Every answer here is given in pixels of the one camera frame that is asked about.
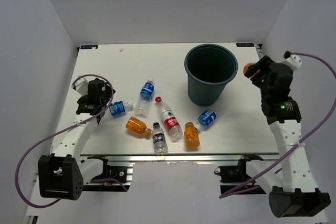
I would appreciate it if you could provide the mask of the small blue label bottle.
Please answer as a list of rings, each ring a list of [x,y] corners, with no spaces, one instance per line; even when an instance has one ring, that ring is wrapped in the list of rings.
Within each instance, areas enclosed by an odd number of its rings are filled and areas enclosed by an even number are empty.
[[[121,116],[133,110],[133,103],[126,101],[117,101],[109,106],[110,114],[113,117]]]

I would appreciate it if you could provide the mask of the tall blue label water bottle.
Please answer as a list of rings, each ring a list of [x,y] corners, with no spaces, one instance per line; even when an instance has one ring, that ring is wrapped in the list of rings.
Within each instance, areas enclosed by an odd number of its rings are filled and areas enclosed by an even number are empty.
[[[147,117],[149,115],[150,104],[154,93],[154,79],[149,79],[141,88],[138,101],[135,106],[136,115]]]

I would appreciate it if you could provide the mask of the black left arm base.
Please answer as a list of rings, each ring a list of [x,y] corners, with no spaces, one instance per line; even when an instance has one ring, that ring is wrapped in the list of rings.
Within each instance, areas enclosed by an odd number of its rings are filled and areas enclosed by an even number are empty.
[[[80,157],[83,191],[126,192],[131,184],[132,166],[104,156]]]

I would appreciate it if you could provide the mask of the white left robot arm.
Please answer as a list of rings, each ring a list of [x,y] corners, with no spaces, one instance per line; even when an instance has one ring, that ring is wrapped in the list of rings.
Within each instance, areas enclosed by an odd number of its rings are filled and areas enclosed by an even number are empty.
[[[77,200],[85,184],[93,178],[104,182],[110,178],[111,168],[104,158],[81,159],[82,150],[99,125],[114,91],[98,78],[76,82],[78,99],[73,128],[50,155],[38,161],[39,191],[43,198]]]

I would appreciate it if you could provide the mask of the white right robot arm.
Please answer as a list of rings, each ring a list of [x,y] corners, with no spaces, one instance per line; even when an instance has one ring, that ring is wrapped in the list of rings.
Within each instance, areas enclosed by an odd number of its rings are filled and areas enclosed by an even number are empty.
[[[301,134],[299,106],[289,95],[293,73],[300,66],[296,56],[280,63],[264,56],[244,67],[244,75],[260,89],[261,110],[280,155],[282,179],[272,172],[257,179],[269,193],[270,209],[277,218],[313,217],[331,203],[329,194],[319,189],[312,175]]]

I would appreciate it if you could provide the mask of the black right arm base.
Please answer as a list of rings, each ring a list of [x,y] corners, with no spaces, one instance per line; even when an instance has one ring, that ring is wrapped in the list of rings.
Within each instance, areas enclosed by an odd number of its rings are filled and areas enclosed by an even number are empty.
[[[246,163],[255,160],[263,161],[262,157],[257,154],[247,154],[241,156],[236,165],[218,166],[214,170],[214,174],[221,178],[220,193],[223,194],[236,185],[250,179],[246,173]]]

